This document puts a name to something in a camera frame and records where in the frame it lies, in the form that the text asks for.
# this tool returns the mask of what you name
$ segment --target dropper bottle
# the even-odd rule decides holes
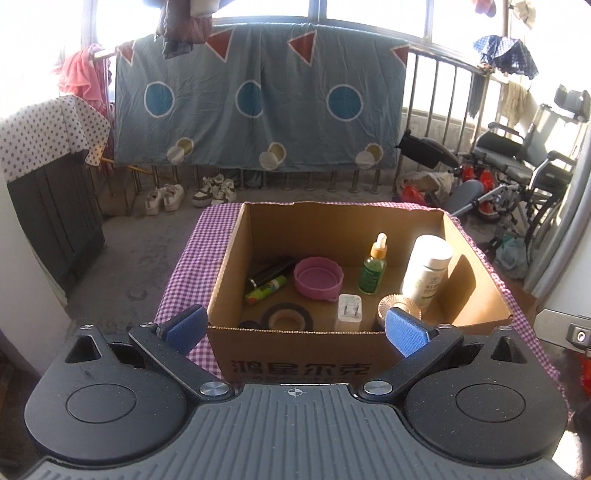
[[[371,253],[363,262],[358,288],[366,295],[373,295],[378,291],[386,271],[386,252],[388,251],[386,239],[385,233],[379,234],[378,239],[372,245]]]

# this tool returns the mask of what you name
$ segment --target screw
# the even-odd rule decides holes
[[[393,387],[383,380],[372,380],[363,386],[363,390],[369,395],[388,395],[392,392]]]
[[[230,391],[230,386],[224,382],[207,382],[201,385],[199,391],[208,397],[220,397]]]

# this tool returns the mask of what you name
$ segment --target blue gripper pad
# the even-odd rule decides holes
[[[187,356],[207,333],[207,310],[193,305],[158,327],[157,335],[168,346]]]
[[[389,309],[384,321],[386,337],[404,358],[429,343],[432,328],[399,308]]]

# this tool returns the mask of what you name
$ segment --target blue circle pattern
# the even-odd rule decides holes
[[[262,113],[262,91],[254,80],[246,82],[236,96],[236,105],[240,113],[257,117]]]
[[[145,104],[148,112],[152,115],[165,115],[173,106],[173,102],[173,92],[167,85],[153,83],[146,88]]]
[[[362,109],[361,97],[347,85],[338,86],[330,92],[328,104],[330,112],[343,121],[355,118]]]

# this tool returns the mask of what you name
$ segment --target white sneaker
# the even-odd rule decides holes
[[[218,173],[215,177],[211,177],[209,180],[211,180],[213,184],[217,186],[220,186],[222,183],[224,183],[224,181],[226,181],[224,180],[224,177],[221,173]]]
[[[212,205],[222,205],[236,201],[234,182],[231,179],[224,180],[217,193],[213,196]]]
[[[162,194],[162,189],[152,190],[148,194],[148,198],[146,198],[146,215],[158,215],[158,212],[160,211],[160,205],[162,205],[163,201],[164,196]]]
[[[207,177],[203,177],[203,186],[195,193],[195,195],[193,195],[191,200],[193,205],[195,205],[195,207],[206,207],[211,205],[213,197],[219,190],[221,184],[222,182],[217,183],[215,178],[208,179]]]
[[[181,205],[184,199],[184,189],[181,185],[165,185],[162,189],[164,196],[164,208],[167,212],[173,212]]]

